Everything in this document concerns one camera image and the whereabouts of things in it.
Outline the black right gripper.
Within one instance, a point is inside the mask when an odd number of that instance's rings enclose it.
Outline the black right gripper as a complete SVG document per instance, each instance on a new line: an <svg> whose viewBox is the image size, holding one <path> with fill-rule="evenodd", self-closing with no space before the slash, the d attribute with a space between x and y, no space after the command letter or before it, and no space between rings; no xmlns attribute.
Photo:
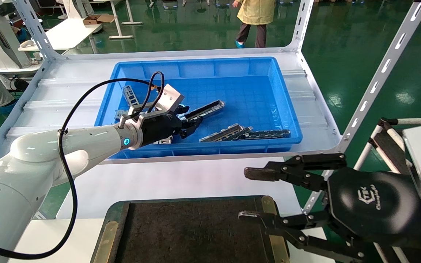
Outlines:
<svg viewBox="0 0 421 263"><path fill-rule="evenodd" d="M246 167L244 176L254 181L285 181L314 192L327 189L331 214L355 236L390 247L421 249L421 198L411 177L345 167L345 155L340 153L297 155L284 162L269 161L262 168ZM312 173L321 170L338 171L326 181ZM290 217L241 211L238 218L261 225L267 235L280 236L305 252L344 263L362 263L365 259L365 254L352 245L303 233L332 223L327 211Z"/></svg>

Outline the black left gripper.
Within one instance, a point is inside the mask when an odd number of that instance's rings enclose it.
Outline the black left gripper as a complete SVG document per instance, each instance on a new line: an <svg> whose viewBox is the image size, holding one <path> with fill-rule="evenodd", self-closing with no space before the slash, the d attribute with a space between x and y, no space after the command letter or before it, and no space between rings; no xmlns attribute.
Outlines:
<svg viewBox="0 0 421 263"><path fill-rule="evenodd" d="M193 120L187 120L186 115L188 111L189 106L178 105L176 108L176 115L171 113L155 115L153 117L146 114L140 115L137 118L137 129L141 130L143 137L140 147L173 136L177 134L179 130L182 139L192 135L203 122L204 118L200 117Z"/></svg>

